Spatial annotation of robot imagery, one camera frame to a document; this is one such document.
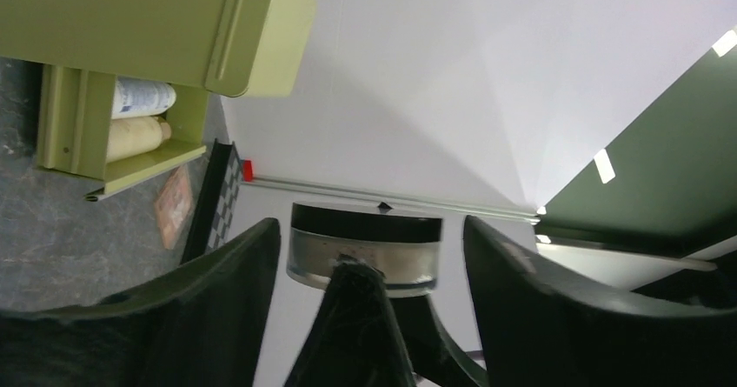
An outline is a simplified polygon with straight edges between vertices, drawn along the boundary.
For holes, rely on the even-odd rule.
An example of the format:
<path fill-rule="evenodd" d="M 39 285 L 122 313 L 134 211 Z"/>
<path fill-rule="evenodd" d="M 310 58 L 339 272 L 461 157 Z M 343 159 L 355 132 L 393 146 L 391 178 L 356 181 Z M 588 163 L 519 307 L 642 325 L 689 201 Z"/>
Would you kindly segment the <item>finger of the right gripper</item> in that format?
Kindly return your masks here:
<path fill-rule="evenodd" d="M 394 300 L 395 316 L 415 373 L 439 386 L 488 386 L 488 374 L 448 334 L 430 297 Z"/>
<path fill-rule="evenodd" d="M 415 386 L 382 274 L 356 261 L 334 268 L 287 386 Z"/>

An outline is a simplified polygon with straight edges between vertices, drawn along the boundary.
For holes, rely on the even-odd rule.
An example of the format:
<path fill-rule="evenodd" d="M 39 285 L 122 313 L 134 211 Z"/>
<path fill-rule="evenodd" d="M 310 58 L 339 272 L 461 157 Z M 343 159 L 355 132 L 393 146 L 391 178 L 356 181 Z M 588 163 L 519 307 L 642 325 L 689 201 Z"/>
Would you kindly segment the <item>round powder jar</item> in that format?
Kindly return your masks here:
<path fill-rule="evenodd" d="M 438 283 L 442 230 L 442 217 L 386 203 L 295 202 L 286 271 L 325 290 L 334 268 L 348 260 L 380 272 L 390 298 L 425 296 Z"/>

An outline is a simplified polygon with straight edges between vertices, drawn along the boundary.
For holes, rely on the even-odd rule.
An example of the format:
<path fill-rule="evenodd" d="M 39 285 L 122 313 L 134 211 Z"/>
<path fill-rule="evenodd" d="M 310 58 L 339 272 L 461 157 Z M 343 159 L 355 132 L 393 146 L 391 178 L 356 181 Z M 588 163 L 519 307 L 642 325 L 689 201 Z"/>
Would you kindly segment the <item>white plastic bottle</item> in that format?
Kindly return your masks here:
<path fill-rule="evenodd" d="M 176 102 L 176 91 L 164 82 L 118 77 L 111 118 L 152 117 L 163 114 Z"/>

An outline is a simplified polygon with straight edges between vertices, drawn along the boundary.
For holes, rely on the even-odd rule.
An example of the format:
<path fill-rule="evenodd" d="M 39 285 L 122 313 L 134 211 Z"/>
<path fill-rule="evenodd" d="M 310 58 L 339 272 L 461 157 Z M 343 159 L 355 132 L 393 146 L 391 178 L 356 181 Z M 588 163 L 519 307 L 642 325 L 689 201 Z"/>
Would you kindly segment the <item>green metal drawer box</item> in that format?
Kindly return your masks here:
<path fill-rule="evenodd" d="M 96 180 L 99 201 L 202 155 L 209 98 L 293 89 L 316 0 L 1 0 L 1 53 L 43 66 L 38 165 Z M 169 84 L 171 137 L 106 158 L 116 84 Z"/>

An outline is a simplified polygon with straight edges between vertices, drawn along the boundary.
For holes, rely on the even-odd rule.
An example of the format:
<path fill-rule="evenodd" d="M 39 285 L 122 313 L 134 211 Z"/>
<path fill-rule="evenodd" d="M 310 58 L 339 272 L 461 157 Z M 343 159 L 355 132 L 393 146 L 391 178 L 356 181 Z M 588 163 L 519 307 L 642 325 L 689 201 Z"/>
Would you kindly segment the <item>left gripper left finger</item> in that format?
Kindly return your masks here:
<path fill-rule="evenodd" d="M 89 306 L 1 314 L 4 386 L 250 386 L 281 249 L 266 218 Z"/>

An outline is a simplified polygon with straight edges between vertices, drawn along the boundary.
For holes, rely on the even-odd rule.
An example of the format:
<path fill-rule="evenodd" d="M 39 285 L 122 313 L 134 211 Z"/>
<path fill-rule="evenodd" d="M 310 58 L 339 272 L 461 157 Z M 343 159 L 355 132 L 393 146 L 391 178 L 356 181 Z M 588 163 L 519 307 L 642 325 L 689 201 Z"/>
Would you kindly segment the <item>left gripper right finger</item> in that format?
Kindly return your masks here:
<path fill-rule="evenodd" d="M 736 312 L 616 289 L 478 217 L 463 251 L 493 386 L 733 386 Z"/>

